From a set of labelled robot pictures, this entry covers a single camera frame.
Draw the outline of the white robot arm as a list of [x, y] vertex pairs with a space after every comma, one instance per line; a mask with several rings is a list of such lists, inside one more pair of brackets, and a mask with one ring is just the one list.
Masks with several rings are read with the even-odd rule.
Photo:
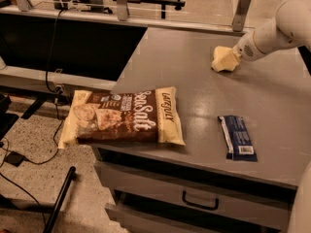
[[[273, 18], [244, 34], [234, 47], [216, 47], [211, 67], [233, 71], [241, 60], [256, 61], [295, 47], [311, 49], [311, 0], [283, 0]], [[311, 163], [301, 177], [287, 233], [311, 233]]]

